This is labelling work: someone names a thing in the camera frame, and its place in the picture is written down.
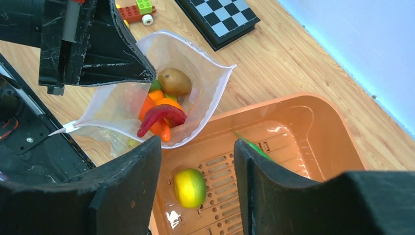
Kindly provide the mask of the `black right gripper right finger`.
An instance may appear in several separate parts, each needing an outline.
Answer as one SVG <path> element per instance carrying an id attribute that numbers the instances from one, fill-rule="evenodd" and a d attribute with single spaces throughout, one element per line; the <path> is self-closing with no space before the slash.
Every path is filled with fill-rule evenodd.
<path id="1" fill-rule="evenodd" d="M 326 182 L 266 159 L 242 140 L 234 168 L 246 235 L 412 235 L 412 171 L 347 171 Z"/>

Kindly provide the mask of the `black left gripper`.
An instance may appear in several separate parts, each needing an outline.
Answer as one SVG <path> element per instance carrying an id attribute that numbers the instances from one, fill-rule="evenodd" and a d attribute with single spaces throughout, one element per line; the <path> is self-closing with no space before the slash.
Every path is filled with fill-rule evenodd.
<path id="1" fill-rule="evenodd" d="M 48 94 L 156 77 L 113 0 L 2 0 L 0 39 L 40 49 Z"/>

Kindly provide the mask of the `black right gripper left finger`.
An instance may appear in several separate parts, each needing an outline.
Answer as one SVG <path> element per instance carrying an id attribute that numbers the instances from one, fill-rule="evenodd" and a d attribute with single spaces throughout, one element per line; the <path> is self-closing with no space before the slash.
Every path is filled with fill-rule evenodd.
<path id="1" fill-rule="evenodd" d="M 161 167 L 153 136 L 62 183 L 0 185 L 3 235 L 145 235 Z"/>

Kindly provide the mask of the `green chili pepper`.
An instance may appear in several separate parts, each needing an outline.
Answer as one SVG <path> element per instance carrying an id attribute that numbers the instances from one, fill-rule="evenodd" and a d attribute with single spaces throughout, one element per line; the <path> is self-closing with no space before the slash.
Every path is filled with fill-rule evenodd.
<path id="1" fill-rule="evenodd" d="M 234 130 L 231 130 L 237 137 L 239 137 L 242 141 L 244 141 L 246 144 L 248 144 L 251 148 L 253 148 L 256 152 L 258 152 L 261 156 L 269 159 L 270 161 L 275 162 L 271 157 L 269 157 L 260 147 L 258 147 L 257 145 L 255 145 L 254 143 L 248 141 L 247 139 L 245 139 L 244 137 L 242 137 L 240 134 L 238 134 L 237 132 L 235 132 Z"/>

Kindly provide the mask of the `green leafy toy vegetable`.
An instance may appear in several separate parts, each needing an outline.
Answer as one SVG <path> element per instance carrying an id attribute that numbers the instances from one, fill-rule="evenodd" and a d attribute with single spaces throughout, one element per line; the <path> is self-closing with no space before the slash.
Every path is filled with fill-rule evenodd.
<path id="1" fill-rule="evenodd" d="M 149 89 L 149 92 L 154 91 L 154 90 L 162 90 L 162 91 L 163 91 L 163 89 L 161 88 L 161 85 L 160 85 L 160 83 L 159 83 L 159 81 L 158 81 L 158 80 L 155 80 L 155 81 L 151 84 L 150 89 Z M 172 100 L 177 101 L 177 98 L 176 98 L 176 97 L 170 96 L 170 95 L 168 95 L 168 94 L 167 94 L 167 93 L 165 93 L 165 92 L 164 92 L 164 96 L 165 96 L 165 98 L 170 98 L 170 99 L 172 99 Z"/>

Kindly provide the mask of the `orange plastic basket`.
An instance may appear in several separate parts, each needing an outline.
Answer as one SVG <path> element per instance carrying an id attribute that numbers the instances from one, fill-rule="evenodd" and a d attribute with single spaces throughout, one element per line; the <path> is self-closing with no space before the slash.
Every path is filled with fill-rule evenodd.
<path id="1" fill-rule="evenodd" d="M 213 116 L 187 144 L 165 149 L 150 220 L 155 235 L 241 235 L 233 147 L 239 136 L 296 174 L 325 181 L 346 170 L 363 170 L 344 118 L 326 99 L 299 93 Z M 205 202 L 183 208 L 173 178 L 181 170 L 201 172 Z"/>

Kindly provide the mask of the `brown potato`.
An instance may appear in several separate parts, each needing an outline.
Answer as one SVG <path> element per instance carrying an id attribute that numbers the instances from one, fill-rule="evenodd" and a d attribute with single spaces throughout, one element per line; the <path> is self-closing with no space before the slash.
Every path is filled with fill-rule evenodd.
<path id="1" fill-rule="evenodd" d="M 192 81 L 189 76 L 176 68 L 166 68 L 160 71 L 158 81 L 162 90 L 170 96 L 185 96 L 192 91 Z"/>

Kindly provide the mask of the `orange toy carrot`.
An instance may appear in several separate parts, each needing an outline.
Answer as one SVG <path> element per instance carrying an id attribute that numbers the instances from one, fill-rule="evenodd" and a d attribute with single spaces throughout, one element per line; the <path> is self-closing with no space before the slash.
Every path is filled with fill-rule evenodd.
<path id="1" fill-rule="evenodd" d="M 151 99 L 149 95 L 146 96 L 143 105 L 141 107 L 140 113 L 139 113 L 139 120 L 141 122 L 144 121 L 144 116 L 146 112 L 156 106 L 155 102 Z M 156 121 L 149 129 L 154 135 L 157 135 L 161 138 L 162 141 L 169 141 L 171 139 L 171 131 L 170 127 L 167 125 L 164 119 L 161 119 L 159 121 Z"/>

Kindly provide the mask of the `orange tangerine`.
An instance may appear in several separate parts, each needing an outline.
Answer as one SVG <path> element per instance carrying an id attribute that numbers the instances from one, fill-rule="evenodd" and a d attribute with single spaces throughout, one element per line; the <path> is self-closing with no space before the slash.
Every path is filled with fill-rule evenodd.
<path id="1" fill-rule="evenodd" d="M 176 101 L 175 99 L 172 99 L 172 98 L 167 98 L 167 97 L 161 98 L 161 99 L 155 101 L 155 104 L 156 105 L 168 104 L 168 105 L 174 106 L 174 107 L 176 107 L 176 108 L 178 108 L 178 109 L 180 109 L 184 112 L 183 107 L 178 103 L 178 101 Z M 171 118 L 165 118 L 164 120 L 166 121 L 167 125 L 170 128 L 173 128 L 173 127 L 184 124 L 185 119 L 186 119 L 186 115 L 185 115 L 185 118 L 183 119 L 183 121 L 176 121 L 176 120 L 173 120 Z"/>
<path id="2" fill-rule="evenodd" d="M 162 90 L 154 90 L 148 93 L 148 96 L 154 101 L 157 102 L 160 99 L 165 98 L 164 92 Z"/>

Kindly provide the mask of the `clear zip top bag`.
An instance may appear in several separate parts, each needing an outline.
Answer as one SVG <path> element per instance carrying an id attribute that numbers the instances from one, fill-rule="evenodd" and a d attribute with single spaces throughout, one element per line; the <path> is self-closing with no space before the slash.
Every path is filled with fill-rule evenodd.
<path id="1" fill-rule="evenodd" d="M 165 69 L 178 69 L 192 82 L 190 94 L 178 99 L 187 115 L 185 123 L 173 128 L 171 139 L 161 143 L 163 149 L 183 146 L 194 139 L 209 121 L 233 66 L 217 63 L 196 44 L 166 30 L 150 33 L 136 45 L 147 56 L 157 74 Z M 149 90 L 150 84 L 139 82 L 99 86 L 84 114 L 78 120 L 63 125 L 59 133 L 109 141 L 112 155 L 118 157 L 127 151 L 129 140 L 144 142 L 152 136 L 151 132 L 142 138 L 137 136 L 141 124 L 138 115 Z"/>

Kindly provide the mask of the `red chili pepper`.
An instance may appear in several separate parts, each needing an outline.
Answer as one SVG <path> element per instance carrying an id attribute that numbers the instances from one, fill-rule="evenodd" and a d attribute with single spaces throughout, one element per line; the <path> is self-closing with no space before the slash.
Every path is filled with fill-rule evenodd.
<path id="1" fill-rule="evenodd" d="M 166 120 L 171 125 L 176 127 L 178 125 L 184 124 L 186 119 L 186 113 L 175 106 L 169 104 L 154 106 L 150 108 L 143 116 L 140 128 L 137 132 L 137 136 L 142 138 L 155 125 L 157 131 L 152 132 L 162 138 L 163 141 L 169 141 L 171 134 L 170 128 L 166 124 Z"/>

